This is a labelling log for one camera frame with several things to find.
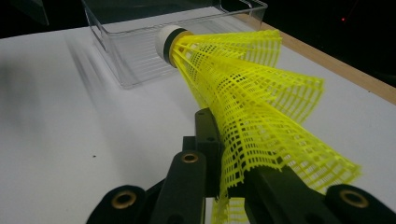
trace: brass insert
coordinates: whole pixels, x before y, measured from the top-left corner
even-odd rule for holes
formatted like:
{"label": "brass insert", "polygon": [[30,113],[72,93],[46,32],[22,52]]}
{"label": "brass insert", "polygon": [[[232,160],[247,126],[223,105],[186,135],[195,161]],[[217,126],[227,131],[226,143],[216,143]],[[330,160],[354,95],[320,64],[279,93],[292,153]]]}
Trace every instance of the brass insert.
{"label": "brass insert", "polygon": [[136,194],[130,190],[118,192],[111,200],[111,205],[116,209],[124,209],[136,202]]}
{"label": "brass insert", "polygon": [[193,162],[198,161],[198,156],[194,153],[188,153],[188,154],[183,155],[183,157],[181,159],[186,163],[193,163]]}
{"label": "brass insert", "polygon": [[369,206],[369,201],[356,191],[343,189],[340,192],[341,199],[355,207],[365,208]]}

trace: plastic shuttlecock skirt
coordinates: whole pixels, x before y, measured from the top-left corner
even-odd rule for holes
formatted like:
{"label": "plastic shuttlecock skirt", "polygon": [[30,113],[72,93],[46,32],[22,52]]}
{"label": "plastic shuttlecock skirt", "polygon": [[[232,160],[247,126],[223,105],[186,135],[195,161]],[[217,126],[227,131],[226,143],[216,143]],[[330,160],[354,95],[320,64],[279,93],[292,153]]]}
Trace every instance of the plastic shuttlecock skirt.
{"label": "plastic shuttlecock skirt", "polygon": [[267,66],[276,64],[279,48],[277,31],[261,31],[185,35],[170,49],[200,107],[211,109],[225,147],[213,222],[246,220],[243,206],[237,209],[241,201],[230,202],[227,189],[254,167],[288,165],[319,192],[360,173],[300,125],[317,104],[323,79]]}

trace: clear plastic container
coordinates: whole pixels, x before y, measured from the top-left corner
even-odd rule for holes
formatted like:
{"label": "clear plastic container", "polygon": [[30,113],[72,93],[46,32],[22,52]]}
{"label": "clear plastic container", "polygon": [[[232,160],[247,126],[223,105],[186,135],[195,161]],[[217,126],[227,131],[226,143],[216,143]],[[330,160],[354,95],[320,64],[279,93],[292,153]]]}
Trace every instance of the clear plastic container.
{"label": "clear plastic container", "polygon": [[82,0],[99,49],[124,89],[177,70],[155,50],[155,35],[177,24],[199,34],[260,29],[258,0]]}

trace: shuttlecock cork base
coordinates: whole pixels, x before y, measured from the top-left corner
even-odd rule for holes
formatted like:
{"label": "shuttlecock cork base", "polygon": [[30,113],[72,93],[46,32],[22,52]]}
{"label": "shuttlecock cork base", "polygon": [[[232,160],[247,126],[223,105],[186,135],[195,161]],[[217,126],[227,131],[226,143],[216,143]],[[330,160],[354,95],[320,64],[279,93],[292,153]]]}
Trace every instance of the shuttlecock cork base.
{"label": "shuttlecock cork base", "polygon": [[171,57],[171,50],[175,43],[185,35],[192,35],[192,32],[177,25],[168,25],[161,29],[155,38],[155,49],[157,54],[167,63],[176,67]]}

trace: white surface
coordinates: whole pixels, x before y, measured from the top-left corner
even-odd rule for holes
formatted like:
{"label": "white surface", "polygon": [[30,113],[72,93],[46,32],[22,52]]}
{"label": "white surface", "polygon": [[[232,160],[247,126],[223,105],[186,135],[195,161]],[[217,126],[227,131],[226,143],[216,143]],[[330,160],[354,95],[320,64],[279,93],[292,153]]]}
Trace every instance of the white surface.
{"label": "white surface", "polygon": [[[85,223],[109,190],[163,179],[194,135],[179,75],[123,90],[92,42],[88,28],[0,40],[0,223]],[[278,67],[326,78],[304,126],[396,210],[396,106],[286,48]]]}

